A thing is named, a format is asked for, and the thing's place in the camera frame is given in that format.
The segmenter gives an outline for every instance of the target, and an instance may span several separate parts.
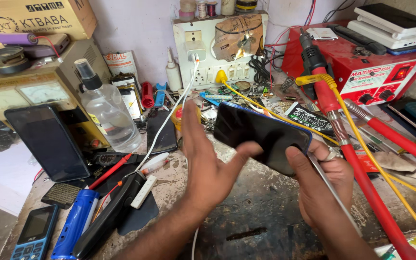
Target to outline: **smartphone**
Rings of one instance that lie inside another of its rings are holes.
[[[148,114],[147,121],[147,152],[149,152],[150,147],[152,146],[153,139],[157,135],[158,130],[163,125],[163,122],[170,114],[170,111],[167,110],[157,110]],[[150,155],[157,155],[161,153],[166,153],[174,151],[177,149],[177,139],[176,139],[176,130],[174,123],[171,120],[168,120],[161,130],[161,133],[158,135],[158,140],[153,147],[152,153]]]
[[[8,109],[4,115],[52,181],[89,177],[86,160],[54,106]]]
[[[311,132],[306,129],[229,102],[219,105],[213,134],[232,148],[246,141],[257,142],[264,152],[253,159],[289,177],[294,173],[285,149],[295,146],[306,154],[312,140]]]

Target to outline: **hand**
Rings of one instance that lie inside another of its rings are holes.
[[[245,142],[237,147],[230,162],[223,163],[217,159],[213,145],[198,122],[193,101],[185,103],[181,124],[183,151],[188,160],[183,201],[208,214],[229,195],[248,158],[263,152],[263,149],[255,142]]]
[[[325,160],[330,153],[328,146],[317,140],[311,141],[308,150],[314,153],[319,161]],[[288,147],[285,154],[299,182],[299,210],[304,221],[314,228],[332,217],[335,212],[343,212],[324,181],[312,168],[308,158],[296,147]],[[328,162],[320,162],[320,166],[346,209],[351,212],[354,182],[351,165],[344,159],[335,157]]]

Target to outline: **yellow plug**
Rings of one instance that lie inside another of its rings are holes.
[[[216,78],[214,79],[216,83],[224,83],[228,80],[228,76],[224,70],[219,70],[216,74]]]
[[[309,75],[309,76],[301,76],[301,77],[296,78],[295,82],[298,86],[303,86],[306,84],[319,82],[321,80],[325,80],[325,82],[330,87],[330,89],[337,87],[337,84],[335,83],[335,81],[328,74],[315,74],[315,75]]]

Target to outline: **spray bottle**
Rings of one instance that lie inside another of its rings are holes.
[[[84,109],[116,152],[130,153],[141,144],[141,135],[126,109],[118,88],[103,84],[86,59],[75,61],[86,86],[81,97]]]
[[[171,57],[170,48],[167,49],[167,52],[168,65],[166,65],[166,76],[168,77],[170,90],[176,92],[182,88],[181,72],[179,71],[179,66],[173,61],[173,58]]]

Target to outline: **yellow cable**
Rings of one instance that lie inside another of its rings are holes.
[[[343,98],[341,98],[340,93],[337,90],[337,85],[335,81],[332,79],[332,77],[328,74],[321,74],[321,77],[327,82],[330,89],[332,89],[333,93],[335,94],[336,98],[338,99],[338,102],[340,103],[341,108],[343,109],[344,115],[348,119],[348,122],[351,125],[351,129],[353,130],[354,134],[357,137],[357,140],[361,143],[362,148],[364,149],[367,156],[370,158],[370,160],[373,162],[375,167],[378,169],[378,171],[381,173],[381,175],[384,177],[388,185],[391,187],[391,189],[396,193],[397,197],[401,200],[402,204],[406,207],[408,212],[412,215],[414,220],[416,221],[416,213],[413,211],[412,207],[408,204],[408,202],[405,200],[405,198],[402,196],[401,192],[396,188],[392,180],[389,178],[388,174],[383,170],[383,168],[378,164],[375,157],[372,155],[370,150],[368,149],[367,145],[365,144],[364,140],[361,137],[361,134],[359,133],[357,127],[354,124],[354,121],[351,118],[351,114],[348,111],[348,108],[346,107],[346,104],[344,104]]]
[[[232,90],[234,93],[236,93],[237,95],[239,95],[240,97],[243,97],[243,98],[244,98],[244,99],[246,99],[247,101],[249,101],[249,102],[251,102],[251,103],[253,103],[253,104],[257,105],[258,107],[260,107],[260,108],[262,108],[262,109],[264,109],[264,110],[266,110],[267,112],[271,113],[272,115],[276,116],[277,118],[279,118],[279,119],[281,119],[281,120],[283,120],[283,121],[286,121],[287,123],[290,123],[290,124],[292,124],[292,125],[296,125],[297,127],[301,127],[301,128],[307,129],[307,130],[309,130],[309,131],[311,131],[311,132],[314,132],[314,133],[316,133],[316,134],[320,135],[321,137],[323,137],[323,138],[325,138],[325,139],[329,140],[330,142],[332,142],[332,143],[334,143],[334,144],[336,144],[336,145],[338,145],[338,146],[339,146],[339,143],[338,143],[337,141],[335,141],[335,140],[331,139],[330,137],[328,137],[328,136],[326,136],[326,135],[324,135],[324,134],[320,133],[319,131],[314,130],[314,129],[310,128],[310,127],[307,127],[307,126],[301,125],[301,124],[299,124],[299,123],[293,122],[292,120],[289,120],[289,119],[283,118],[283,117],[281,117],[281,116],[279,116],[279,115],[275,114],[275,113],[274,113],[274,112],[272,112],[271,110],[269,110],[269,109],[265,108],[264,106],[262,106],[262,105],[260,105],[260,104],[256,103],[255,101],[251,100],[250,98],[248,98],[248,97],[246,97],[246,96],[244,96],[244,95],[240,94],[240,93],[239,93],[239,92],[237,92],[235,89],[231,88],[231,86],[229,86],[228,84],[226,84],[226,81],[225,81],[225,80],[223,80],[223,81],[222,81],[222,83],[223,83],[226,87],[228,87],[230,90]]]
[[[400,183],[400,184],[402,184],[402,185],[406,186],[407,188],[410,188],[410,189],[412,189],[412,190],[416,191],[416,187],[415,187],[415,186],[410,185],[410,184],[406,183],[405,181],[403,181],[403,180],[401,180],[401,179],[399,179],[399,178],[397,178],[397,177],[392,176],[391,174],[388,174],[388,176],[389,176],[391,179],[393,179],[393,180],[397,181],[398,183]]]

